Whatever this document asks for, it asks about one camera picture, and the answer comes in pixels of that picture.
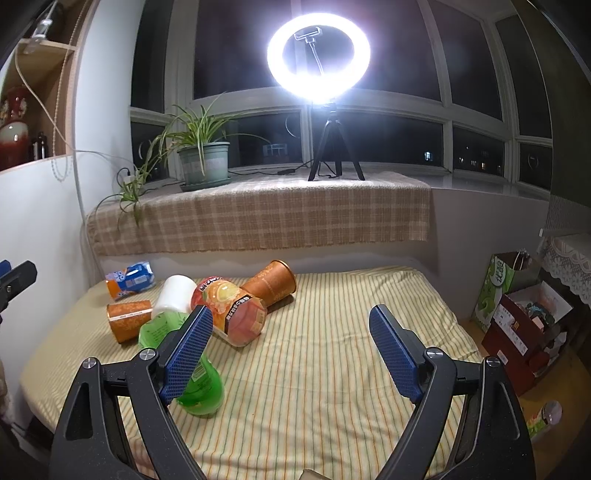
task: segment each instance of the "green plastic bottle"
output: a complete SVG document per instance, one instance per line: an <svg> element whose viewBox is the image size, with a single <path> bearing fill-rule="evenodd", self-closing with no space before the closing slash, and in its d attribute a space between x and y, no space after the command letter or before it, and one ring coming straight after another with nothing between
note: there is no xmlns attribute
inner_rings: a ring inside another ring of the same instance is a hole
<svg viewBox="0 0 591 480"><path fill-rule="evenodd" d="M187 313L162 312L140 328L140 347L157 349L169 332L181 328L187 317ZM220 374L204 353L177 403L191 415L210 415L222 406L223 398Z"/></svg>

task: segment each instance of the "vase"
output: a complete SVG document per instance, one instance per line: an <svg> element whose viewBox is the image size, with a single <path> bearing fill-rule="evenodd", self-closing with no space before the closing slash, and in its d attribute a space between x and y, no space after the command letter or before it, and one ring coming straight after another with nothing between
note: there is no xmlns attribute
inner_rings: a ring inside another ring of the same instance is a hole
<svg viewBox="0 0 591 480"><path fill-rule="evenodd" d="M203 146L205 175L201 170L199 148L178 151L186 185L223 181L228 178L228 148L230 142L212 142Z"/></svg>
<svg viewBox="0 0 591 480"><path fill-rule="evenodd" d="M23 120L27 96L25 87L15 87L0 103L0 170L29 160L29 128Z"/></svg>

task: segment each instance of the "bed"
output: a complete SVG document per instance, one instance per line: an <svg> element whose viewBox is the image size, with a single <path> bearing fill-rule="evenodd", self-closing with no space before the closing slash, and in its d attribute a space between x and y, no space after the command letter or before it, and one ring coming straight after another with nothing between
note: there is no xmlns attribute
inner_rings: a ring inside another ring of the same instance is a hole
<svg viewBox="0 0 591 480"><path fill-rule="evenodd" d="M237 283L244 279L233 279ZM226 398L209 417L175 402L171 414L210 480L298 479L309 468L334 480L374 479L413 410L401 397L368 330L371 307L383 303L422 342L452 358L481 361L474 341L418 271L406 267L297 275L295 301L269 314L262 335L243 349L213 336L207 355ZM128 301L152 300L160 286ZM115 342L106 321L109 296L92 287L31 357L21 385L33 413L55 430L82 360L124 361L136 344ZM138 469L153 475L131 403L120 399ZM460 419L452 407L429 475L443 470Z"/></svg>

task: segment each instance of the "cardboard box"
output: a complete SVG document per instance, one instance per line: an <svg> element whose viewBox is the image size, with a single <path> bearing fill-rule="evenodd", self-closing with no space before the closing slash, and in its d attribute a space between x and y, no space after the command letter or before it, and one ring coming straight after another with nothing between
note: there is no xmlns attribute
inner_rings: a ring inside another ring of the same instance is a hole
<svg viewBox="0 0 591 480"><path fill-rule="evenodd" d="M520 304L525 306L533 302L548 309L556 321L554 326L545 327L539 319L530 319L520 308ZM558 351L551 356L548 353L551 349L547 347L559 336L558 322L571 309L546 282L501 297L482 346L503 362L517 395L528 391L540 372L556 360Z"/></svg>
<svg viewBox="0 0 591 480"><path fill-rule="evenodd" d="M538 282L540 265L525 251L493 255L472 318L483 332L491 324L501 297Z"/></svg>

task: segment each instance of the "tripod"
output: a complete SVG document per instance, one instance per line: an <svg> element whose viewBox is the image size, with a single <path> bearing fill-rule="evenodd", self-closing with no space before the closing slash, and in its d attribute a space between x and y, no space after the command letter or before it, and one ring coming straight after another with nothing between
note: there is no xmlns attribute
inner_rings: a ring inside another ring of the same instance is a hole
<svg viewBox="0 0 591 480"><path fill-rule="evenodd" d="M326 141L328 140L328 137L332 131L339 132L341 138L343 139L343 142L345 142L345 148L347 149L347 152L349 153L349 158L351 159L351 162L353 162L353 166L355 166L355 171L357 172L357 176L359 177L360 180L365 180L365 177L363 176L363 172L361 170L361 166L359 165L359 161L355 158L355 155L353 154L353 147L351 146L351 143L349 142L349 138L347 137L345 127L340 122L339 117L337 116L336 104L331 103L329 105L329 107L330 107L329 118L326 121L326 125L324 126L324 130L322 132L322 137L320 138L320 144L318 145L318 151L316 152L316 155L314 156L314 161L312 162L312 168L310 169L310 176L308 177L308 181L312 181L316 177L316 173L318 172L318 169L320 167L320 162L322 160L322 155L324 154L324 149L326 148ZM336 176L337 177L342 176L343 175L343 161L340 158L335 160L335 168L336 168Z"/></svg>

